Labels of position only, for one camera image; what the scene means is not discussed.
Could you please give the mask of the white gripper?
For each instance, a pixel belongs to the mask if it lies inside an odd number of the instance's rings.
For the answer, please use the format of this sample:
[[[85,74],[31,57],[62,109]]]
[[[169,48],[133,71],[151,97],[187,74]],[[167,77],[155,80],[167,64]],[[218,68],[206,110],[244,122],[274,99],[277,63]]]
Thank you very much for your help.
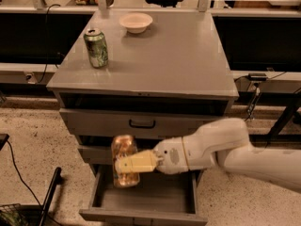
[[[188,171],[180,137],[160,141],[153,151],[146,150],[117,159],[114,166],[117,173],[152,172],[155,168],[164,174]]]

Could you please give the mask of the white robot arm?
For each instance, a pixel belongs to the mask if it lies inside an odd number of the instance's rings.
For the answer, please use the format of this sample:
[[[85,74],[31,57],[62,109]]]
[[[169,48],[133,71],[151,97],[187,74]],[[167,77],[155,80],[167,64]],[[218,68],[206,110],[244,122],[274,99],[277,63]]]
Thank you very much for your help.
[[[192,135],[162,140],[151,150],[122,153],[114,162],[118,174],[178,174],[212,167],[301,190],[301,150],[253,146],[246,123],[238,118],[204,124]]]

